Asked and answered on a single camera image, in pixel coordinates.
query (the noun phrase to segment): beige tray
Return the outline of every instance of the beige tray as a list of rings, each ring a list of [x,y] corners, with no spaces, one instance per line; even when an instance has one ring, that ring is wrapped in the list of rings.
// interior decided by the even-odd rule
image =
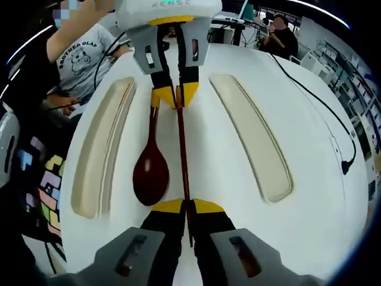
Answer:
[[[272,203],[282,200],[292,192],[292,177],[260,111],[233,76],[212,75],[210,82],[241,139],[261,196]]]
[[[115,81],[102,99],[83,142],[71,207],[88,219],[110,209],[114,165],[124,123],[136,92],[132,77]]]

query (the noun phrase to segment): monitor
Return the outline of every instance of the monitor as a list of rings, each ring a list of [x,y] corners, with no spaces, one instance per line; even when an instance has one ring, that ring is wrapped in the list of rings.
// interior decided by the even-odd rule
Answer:
[[[222,0],[221,14],[242,18],[248,0]]]

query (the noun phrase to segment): white curved surface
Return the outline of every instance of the white curved surface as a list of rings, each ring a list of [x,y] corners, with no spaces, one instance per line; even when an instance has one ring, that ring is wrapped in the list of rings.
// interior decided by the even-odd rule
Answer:
[[[176,84],[177,51],[171,48],[166,56]],[[353,130],[340,102],[320,78],[291,62],[279,61]],[[261,199],[239,137],[209,83],[208,77],[213,73],[237,78],[261,110],[293,177],[294,190],[284,200],[269,204]],[[283,264],[294,272],[329,277],[358,240],[366,219],[366,168],[358,140],[354,164],[342,176],[340,152],[344,160],[353,155],[348,135],[329,110],[304,95],[265,53],[211,45],[199,74],[198,92],[184,110],[191,198],[221,205],[235,227],[248,228],[279,250]],[[128,76],[135,78],[138,87],[115,163],[111,211],[98,220],[85,219],[70,207],[83,134],[110,84]],[[132,53],[125,54],[106,74],[79,122],[61,192],[62,238],[70,272],[92,263],[97,249],[128,227],[139,227],[150,211],[134,195],[132,173],[148,138],[151,88],[151,78],[142,74]],[[165,104],[160,108],[157,142],[170,170],[170,186],[164,200],[183,197],[176,112]],[[202,285],[187,231],[173,285]]]

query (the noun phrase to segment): gray t-shirt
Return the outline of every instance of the gray t-shirt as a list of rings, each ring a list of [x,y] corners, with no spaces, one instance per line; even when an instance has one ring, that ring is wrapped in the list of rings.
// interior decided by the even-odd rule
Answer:
[[[96,68],[103,54],[114,41],[115,37],[100,24],[95,24],[87,33],[75,41],[57,59],[61,90],[78,99],[92,94],[95,91]],[[118,46],[119,44],[116,43],[109,54],[111,55]],[[111,59],[106,57],[96,76],[97,85],[111,66]]]

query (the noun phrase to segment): white table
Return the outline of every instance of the white table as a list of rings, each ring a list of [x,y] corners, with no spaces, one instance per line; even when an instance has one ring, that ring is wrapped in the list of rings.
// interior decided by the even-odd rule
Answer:
[[[166,56],[176,84],[176,49],[171,48]],[[353,130],[340,102],[319,77],[289,61],[279,61]],[[239,137],[209,83],[208,77],[214,73],[237,78],[276,137],[295,183],[293,193],[284,200],[267,204],[261,199]],[[191,198],[224,207],[235,227],[248,228],[278,249],[283,264],[294,272],[329,277],[359,239],[366,219],[366,168],[358,140],[354,164],[342,176],[340,154],[335,149],[339,146],[344,160],[351,159],[353,147],[348,135],[324,106],[300,91],[263,52],[211,45],[199,74],[198,92],[184,110]],[[138,89],[115,163],[111,211],[98,220],[85,219],[74,214],[70,205],[80,149],[110,84],[128,76],[135,78]],[[100,83],[79,122],[67,157],[61,195],[68,271],[77,272],[92,263],[97,249],[130,226],[139,227],[150,212],[134,195],[132,172],[148,138],[151,88],[151,78],[142,74],[133,55],[123,55]],[[164,103],[157,141],[170,170],[170,186],[163,200],[183,197],[176,112]],[[173,285],[202,285],[187,231]]]

